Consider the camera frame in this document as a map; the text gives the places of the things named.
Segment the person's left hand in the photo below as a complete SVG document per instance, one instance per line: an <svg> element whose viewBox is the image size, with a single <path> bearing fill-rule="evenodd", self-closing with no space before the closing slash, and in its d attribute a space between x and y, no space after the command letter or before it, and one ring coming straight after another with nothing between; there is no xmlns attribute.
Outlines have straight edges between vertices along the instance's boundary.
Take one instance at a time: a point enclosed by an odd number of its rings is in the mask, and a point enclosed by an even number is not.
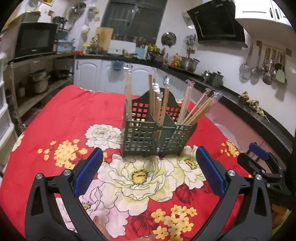
<svg viewBox="0 0 296 241"><path fill-rule="evenodd" d="M107 229L102 225L101 219L98 216L93 218L93 222L95 223L96 227L103 233L103 235L107 238L107 240L111 240L111 236L108 233ZM153 235L145 235L143 237L136 238L132 241L149 241L156 238L156 234Z"/></svg>

